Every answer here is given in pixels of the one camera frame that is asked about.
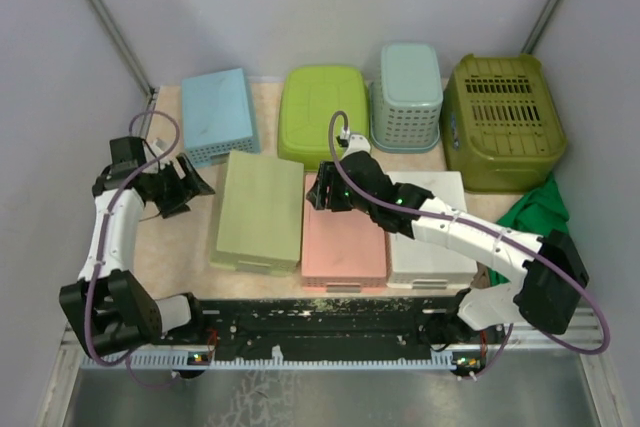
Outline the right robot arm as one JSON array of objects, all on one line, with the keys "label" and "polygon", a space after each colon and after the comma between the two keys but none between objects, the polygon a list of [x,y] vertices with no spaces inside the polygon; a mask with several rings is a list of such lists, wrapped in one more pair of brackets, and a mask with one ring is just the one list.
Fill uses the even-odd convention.
[{"label": "right robot arm", "polygon": [[567,330],[588,281],[571,238],[520,232],[465,209],[456,172],[391,172],[365,151],[316,173],[233,152],[212,196],[139,225],[134,271],[155,298],[295,298],[425,286],[458,292],[448,334],[525,322]]}]

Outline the light green perforated basket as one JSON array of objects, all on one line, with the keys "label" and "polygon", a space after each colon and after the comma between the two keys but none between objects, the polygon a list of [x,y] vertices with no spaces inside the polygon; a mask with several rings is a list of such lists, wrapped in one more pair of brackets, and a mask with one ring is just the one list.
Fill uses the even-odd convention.
[{"label": "light green perforated basket", "polygon": [[231,152],[218,176],[210,264],[238,272],[292,274],[301,258],[304,177],[299,162]]}]

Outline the pale blue basket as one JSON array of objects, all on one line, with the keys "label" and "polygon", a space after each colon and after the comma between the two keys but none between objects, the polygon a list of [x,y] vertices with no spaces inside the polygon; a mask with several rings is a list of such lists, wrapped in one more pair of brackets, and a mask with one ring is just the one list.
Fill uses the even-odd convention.
[{"label": "pale blue basket", "polygon": [[241,68],[181,83],[182,139],[196,168],[222,163],[233,150],[261,151],[250,84]]}]

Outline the lime green plastic tub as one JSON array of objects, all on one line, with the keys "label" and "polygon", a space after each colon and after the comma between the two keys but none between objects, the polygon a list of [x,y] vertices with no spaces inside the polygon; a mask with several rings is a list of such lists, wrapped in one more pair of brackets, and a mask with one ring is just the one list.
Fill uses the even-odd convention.
[{"label": "lime green plastic tub", "polygon": [[317,170],[331,158],[328,128],[336,111],[347,114],[353,132],[369,134],[368,93],[357,68],[326,64],[292,70],[281,95],[278,156]]}]

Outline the white perforated basket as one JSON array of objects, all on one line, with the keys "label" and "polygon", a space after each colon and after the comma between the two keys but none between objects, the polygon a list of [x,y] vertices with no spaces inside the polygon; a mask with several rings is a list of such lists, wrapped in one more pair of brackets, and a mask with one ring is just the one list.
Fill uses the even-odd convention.
[{"label": "white perforated basket", "polygon": [[[394,182],[430,190],[452,207],[466,210],[459,172],[389,171],[388,176]],[[388,234],[386,244],[390,288],[459,290],[466,288],[477,273],[475,261],[438,245],[400,234]]]}]

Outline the olive green large container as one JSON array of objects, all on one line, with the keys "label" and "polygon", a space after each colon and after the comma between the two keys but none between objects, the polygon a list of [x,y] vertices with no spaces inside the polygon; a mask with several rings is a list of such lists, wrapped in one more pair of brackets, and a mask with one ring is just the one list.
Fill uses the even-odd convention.
[{"label": "olive green large container", "polygon": [[472,193],[527,193],[567,147],[542,64],[529,54],[463,57],[444,90],[440,134],[447,167]]}]

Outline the light blue perforated basket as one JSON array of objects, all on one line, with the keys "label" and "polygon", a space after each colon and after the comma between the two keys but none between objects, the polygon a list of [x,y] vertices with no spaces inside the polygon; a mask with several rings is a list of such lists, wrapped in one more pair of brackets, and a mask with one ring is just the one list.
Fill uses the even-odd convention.
[{"label": "light blue perforated basket", "polygon": [[385,45],[369,92],[370,136],[378,149],[417,154],[437,145],[443,88],[437,54],[431,45]]}]

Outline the pink perforated basket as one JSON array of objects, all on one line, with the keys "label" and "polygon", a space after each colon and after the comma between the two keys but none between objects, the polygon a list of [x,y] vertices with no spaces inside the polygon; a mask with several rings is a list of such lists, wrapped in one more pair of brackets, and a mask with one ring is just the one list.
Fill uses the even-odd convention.
[{"label": "pink perforated basket", "polygon": [[387,283],[385,232],[357,210],[317,211],[304,203],[301,279],[307,290],[381,290]]}]

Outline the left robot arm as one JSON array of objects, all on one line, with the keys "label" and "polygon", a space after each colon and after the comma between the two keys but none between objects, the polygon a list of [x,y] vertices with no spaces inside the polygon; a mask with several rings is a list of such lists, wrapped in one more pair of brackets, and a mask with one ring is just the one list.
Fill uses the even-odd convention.
[{"label": "left robot arm", "polygon": [[60,306],[94,359],[166,339],[197,343],[207,334],[208,320],[196,297],[180,293],[153,299],[135,278],[133,264],[148,203],[170,218],[214,190],[186,155],[166,161],[163,151],[140,137],[113,139],[110,152],[110,165],[92,187],[96,218],[87,259],[77,281],[60,289]]}]

